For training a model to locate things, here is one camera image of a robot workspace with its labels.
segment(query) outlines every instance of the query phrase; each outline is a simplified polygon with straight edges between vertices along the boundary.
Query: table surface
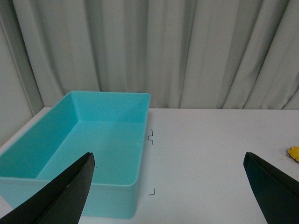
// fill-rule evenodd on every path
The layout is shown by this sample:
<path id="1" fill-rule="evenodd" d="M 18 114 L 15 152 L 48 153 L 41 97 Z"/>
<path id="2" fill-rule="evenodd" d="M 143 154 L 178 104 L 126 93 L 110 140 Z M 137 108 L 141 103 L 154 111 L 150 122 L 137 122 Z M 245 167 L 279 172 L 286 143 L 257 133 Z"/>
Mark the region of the table surface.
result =
<path id="1" fill-rule="evenodd" d="M 50 108 L 0 148 L 3 152 Z M 253 152 L 299 181 L 285 151 L 299 145 L 299 111 L 150 109 L 136 214 L 80 224 L 266 224 L 243 159 Z M 0 198 L 0 217 L 11 207 Z"/>

